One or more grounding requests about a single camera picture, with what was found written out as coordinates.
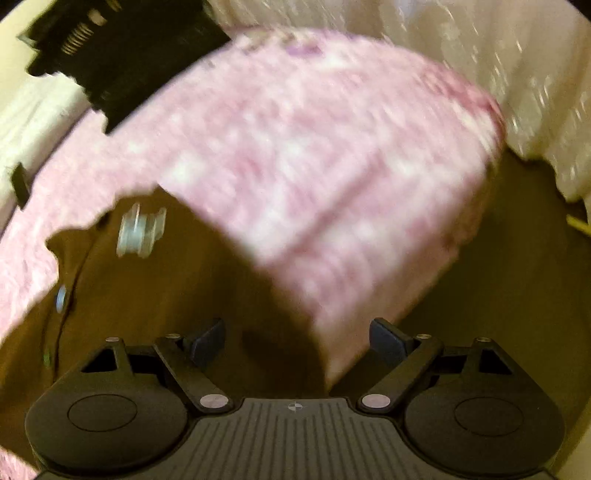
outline white fabric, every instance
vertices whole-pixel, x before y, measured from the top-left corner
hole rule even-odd
[[[508,144],[591,211],[591,24],[566,0],[210,0],[225,25],[328,27],[445,62],[502,105]]]
[[[33,176],[90,104],[73,80],[62,75],[27,77],[0,113],[0,235],[16,206],[10,183],[22,163]]]

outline circular pad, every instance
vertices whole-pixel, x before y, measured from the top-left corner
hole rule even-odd
[[[70,421],[87,432],[109,432],[125,427],[138,413],[133,401],[120,395],[91,395],[72,405]]]

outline metal screw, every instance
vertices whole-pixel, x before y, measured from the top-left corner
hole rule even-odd
[[[367,408],[373,408],[375,410],[379,408],[385,408],[390,405],[390,399],[386,395],[379,393],[373,393],[366,395],[361,399],[361,403]]]
[[[199,403],[205,408],[222,408],[225,407],[229,401],[230,400],[225,395],[211,393],[209,395],[202,396],[201,400],[199,400]]]

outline small logo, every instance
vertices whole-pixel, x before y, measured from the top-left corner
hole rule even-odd
[[[293,403],[290,403],[287,406],[287,408],[289,408],[291,411],[298,412],[300,410],[304,410],[305,406],[303,406],[301,403],[298,403],[298,402],[295,401]]]

